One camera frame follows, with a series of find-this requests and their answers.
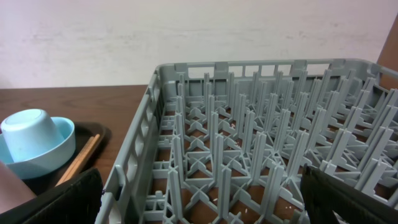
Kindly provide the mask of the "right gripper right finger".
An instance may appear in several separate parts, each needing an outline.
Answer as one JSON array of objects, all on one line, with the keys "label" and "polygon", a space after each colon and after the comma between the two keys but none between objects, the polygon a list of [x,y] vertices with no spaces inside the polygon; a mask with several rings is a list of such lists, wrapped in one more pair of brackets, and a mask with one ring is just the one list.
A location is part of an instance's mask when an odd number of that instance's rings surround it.
[{"label": "right gripper right finger", "polygon": [[354,189],[314,166],[304,166],[300,182],[305,211],[311,224],[397,224],[397,210]]}]

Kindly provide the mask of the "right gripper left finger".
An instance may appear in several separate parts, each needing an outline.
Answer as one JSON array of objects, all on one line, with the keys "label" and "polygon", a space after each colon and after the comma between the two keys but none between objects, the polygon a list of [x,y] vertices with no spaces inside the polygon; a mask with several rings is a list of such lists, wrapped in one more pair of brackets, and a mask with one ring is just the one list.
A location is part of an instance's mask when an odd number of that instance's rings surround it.
[{"label": "right gripper left finger", "polygon": [[76,177],[39,195],[26,206],[29,214],[23,223],[94,223],[101,206],[103,183],[98,169]]}]

